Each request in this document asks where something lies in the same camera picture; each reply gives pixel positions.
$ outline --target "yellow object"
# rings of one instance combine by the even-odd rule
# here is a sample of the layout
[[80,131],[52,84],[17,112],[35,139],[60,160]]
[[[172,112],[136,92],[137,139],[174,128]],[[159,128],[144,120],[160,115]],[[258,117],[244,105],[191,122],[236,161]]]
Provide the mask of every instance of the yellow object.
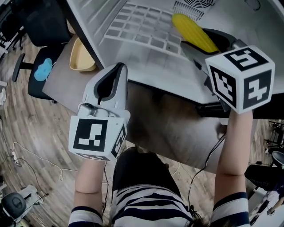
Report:
[[96,68],[95,61],[79,38],[72,49],[70,68],[80,72],[92,71]]
[[183,14],[174,14],[172,20],[177,30],[187,42],[197,46],[207,53],[219,51],[215,43],[213,43],[202,28],[188,16]]

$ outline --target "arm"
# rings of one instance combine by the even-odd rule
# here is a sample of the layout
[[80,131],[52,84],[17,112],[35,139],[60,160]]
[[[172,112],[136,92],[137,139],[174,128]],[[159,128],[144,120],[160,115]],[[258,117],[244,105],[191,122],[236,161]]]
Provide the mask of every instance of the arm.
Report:
[[282,206],[282,204],[284,203],[284,197],[282,197],[281,199],[278,200],[278,202],[274,205],[274,207],[270,208],[267,211],[267,214],[270,215],[272,214],[278,207]]
[[249,163],[251,131],[252,111],[237,114],[232,110],[216,173],[214,204],[229,195],[246,192],[244,174]]
[[102,213],[104,161],[85,160],[75,183],[74,207],[84,206]]

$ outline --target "brown tabletop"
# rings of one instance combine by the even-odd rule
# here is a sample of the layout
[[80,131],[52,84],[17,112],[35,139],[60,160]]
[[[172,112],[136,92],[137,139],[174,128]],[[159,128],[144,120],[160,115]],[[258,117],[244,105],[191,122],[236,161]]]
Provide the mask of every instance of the brown tabletop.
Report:
[[[80,73],[69,68],[76,37],[66,45],[43,91],[73,112],[87,82],[97,71]],[[217,118],[201,118],[189,101],[128,82],[127,109],[131,113],[127,139],[141,147],[197,168],[204,167],[217,143]],[[222,145],[212,154],[207,171],[215,172]]]

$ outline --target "striped sleeve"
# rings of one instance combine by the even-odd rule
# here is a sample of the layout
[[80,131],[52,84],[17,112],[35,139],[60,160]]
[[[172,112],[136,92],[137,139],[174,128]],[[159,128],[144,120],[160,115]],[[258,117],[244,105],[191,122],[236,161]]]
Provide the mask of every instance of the striped sleeve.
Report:
[[69,227],[101,227],[103,225],[102,216],[90,207],[75,207],[72,210]]
[[216,203],[211,218],[211,227],[228,223],[234,227],[250,227],[247,193],[239,192]]

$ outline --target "white cube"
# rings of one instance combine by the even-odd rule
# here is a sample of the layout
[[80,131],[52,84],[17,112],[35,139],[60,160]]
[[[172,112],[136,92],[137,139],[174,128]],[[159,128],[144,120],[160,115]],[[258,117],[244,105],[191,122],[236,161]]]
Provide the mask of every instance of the white cube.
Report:
[[237,113],[270,102],[275,63],[256,46],[206,59],[214,93]]
[[86,159],[116,161],[126,134],[124,118],[72,116],[69,151]]

